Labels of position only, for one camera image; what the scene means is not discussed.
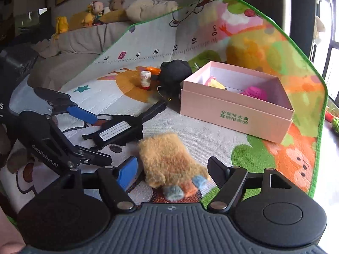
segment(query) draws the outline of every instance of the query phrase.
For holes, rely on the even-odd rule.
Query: person's hand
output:
[[[0,207],[0,254],[15,254],[25,247],[19,231],[10,223]]]

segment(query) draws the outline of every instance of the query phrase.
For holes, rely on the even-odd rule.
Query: metal screw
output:
[[[134,204],[131,202],[119,202],[117,207],[121,210],[130,210],[134,207]]]
[[[72,167],[74,167],[74,163],[73,162],[67,162],[67,166],[72,168]]]
[[[212,202],[210,206],[215,210],[223,210],[227,207],[227,204],[223,202]]]

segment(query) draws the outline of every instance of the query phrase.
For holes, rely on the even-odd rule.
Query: play mat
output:
[[[311,197],[314,194],[327,89],[307,57],[268,17],[241,0],[198,0],[160,18],[131,26],[106,52],[68,82],[62,92],[80,107],[98,115],[90,125],[67,114],[58,115],[59,127],[74,145],[93,146],[82,134],[97,131],[113,114],[139,115],[159,96],[141,89],[139,72],[164,61],[187,60],[192,71],[209,61],[226,62],[275,75],[295,110],[293,124],[280,145],[227,128],[182,116],[171,104],[144,124],[144,136],[176,132],[196,161],[207,166],[210,156],[227,166],[250,172],[276,168]],[[114,165],[138,155],[137,143],[109,145]],[[82,172],[97,167],[81,165]],[[136,204],[166,202],[139,175],[128,188]],[[16,210],[39,193],[57,175],[39,162],[30,162],[16,174],[1,170],[1,180]],[[213,181],[204,190],[179,202],[208,203],[218,191]],[[88,194],[99,198],[96,191]],[[247,196],[258,193],[248,190]]]

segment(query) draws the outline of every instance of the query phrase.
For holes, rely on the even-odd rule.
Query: pink box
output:
[[[204,85],[210,76],[227,90]],[[250,86],[265,90],[268,102],[241,94]],[[180,113],[281,143],[294,110],[278,77],[209,62],[184,80]]]

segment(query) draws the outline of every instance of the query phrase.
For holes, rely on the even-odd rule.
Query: white logo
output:
[[[171,205],[171,206],[167,207],[167,210],[175,211],[175,210],[177,210],[177,208],[174,205]]]
[[[53,160],[51,160],[47,155],[45,155],[45,154],[43,153],[43,151],[40,151],[34,144],[32,145],[32,148],[33,148],[35,151],[37,151],[44,159],[47,159],[47,161],[48,161],[49,163],[51,163],[51,164],[54,165],[55,167],[58,167],[58,164],[57,164],[57,163],[53,162]]]

